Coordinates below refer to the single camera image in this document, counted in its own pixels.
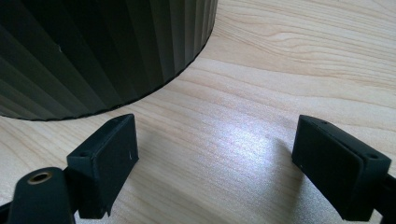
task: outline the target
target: wood grain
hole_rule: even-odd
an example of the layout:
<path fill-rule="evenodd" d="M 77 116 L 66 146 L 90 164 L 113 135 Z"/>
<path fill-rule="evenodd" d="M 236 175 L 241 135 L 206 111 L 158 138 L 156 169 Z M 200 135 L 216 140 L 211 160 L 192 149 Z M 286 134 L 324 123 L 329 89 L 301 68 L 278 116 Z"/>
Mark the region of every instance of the wood grain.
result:
<path fill-rule="evenodd" d="M 112 216 L 78 223 L 343 223 L 290 161 L 298 116 L 396 160 L 395 24 L 392 0 L 219 0 L 204 51 L 145 99 L 85 119 L 0 118 L 0 203 L 134 113 L 140 161 Z"/>

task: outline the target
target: black fluted cylinder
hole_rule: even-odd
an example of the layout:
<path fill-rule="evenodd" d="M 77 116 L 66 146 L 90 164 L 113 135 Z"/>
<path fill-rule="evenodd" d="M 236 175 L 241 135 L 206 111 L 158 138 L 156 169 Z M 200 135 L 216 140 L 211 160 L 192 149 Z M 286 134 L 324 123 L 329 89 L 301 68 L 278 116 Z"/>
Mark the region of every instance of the black fluted cylinder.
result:
<path fill-rule="evenodd" d="M 0 115 L 74 119 L 159 89 L 204 47 L 218 0 L 0 0 Z"/>

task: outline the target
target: wooden table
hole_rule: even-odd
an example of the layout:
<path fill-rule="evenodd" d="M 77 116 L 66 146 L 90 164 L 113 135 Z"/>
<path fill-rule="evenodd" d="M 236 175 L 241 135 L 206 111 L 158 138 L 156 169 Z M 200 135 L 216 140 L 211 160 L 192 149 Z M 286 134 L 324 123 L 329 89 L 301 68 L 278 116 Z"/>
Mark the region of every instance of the wooden table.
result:
<path fill-rule="evenodd" d="M 396 160 L 396 2 L 219 0 L 204 51 L 143 100 L 86 119 L 0 118 L 0 203 L 127 113 L 140 161 L 111 217 L 78 223 L 341 223 L 291 162 L 296 124 L 326 119 Z"/>

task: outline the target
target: black plastic bracket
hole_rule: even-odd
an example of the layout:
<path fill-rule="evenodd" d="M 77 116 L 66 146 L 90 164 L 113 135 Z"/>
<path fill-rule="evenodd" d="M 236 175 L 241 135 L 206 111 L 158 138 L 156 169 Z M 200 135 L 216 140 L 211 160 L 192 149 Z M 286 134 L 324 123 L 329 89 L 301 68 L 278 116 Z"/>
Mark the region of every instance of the black plastic bracket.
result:
<path fill-rule="evenodd" d="M 376 209 L 383 223 L 396 223 L 396 182 L 384 154 L 325 120 L 301 115 L 291 157 L 342 219 L 368 221 Z"/>
<path fill-rule="evenodd" d="M 67 156 L 68 167 L 48 167 L 19 180 L 14 200 L 0 207 L 0 223 L 75 223 L 110 215 L 138 161 L 134 115 L 111 119 Z"/>

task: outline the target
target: black clamp arm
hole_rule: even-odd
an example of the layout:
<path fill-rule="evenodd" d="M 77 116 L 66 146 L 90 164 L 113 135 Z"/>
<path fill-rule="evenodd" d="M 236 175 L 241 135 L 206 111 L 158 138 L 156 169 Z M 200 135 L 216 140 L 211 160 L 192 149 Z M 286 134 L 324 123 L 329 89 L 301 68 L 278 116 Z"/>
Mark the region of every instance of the black clamp arm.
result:
<path fill-rule="evenodd" d="M 33 171 L 0 207 L 0 223 L 75 223 L 102 218 L 139 160 L 134 115 L 111 119 L 67 156 L 67 168 Z"/>
<path fill-rule="evenodd" d="M 342 219 L 368 221 L 376 209 L 381 223 L 396 223 L 396 180 L 384 154 L 325 120 L 301 115 L 291 157 Z"/>

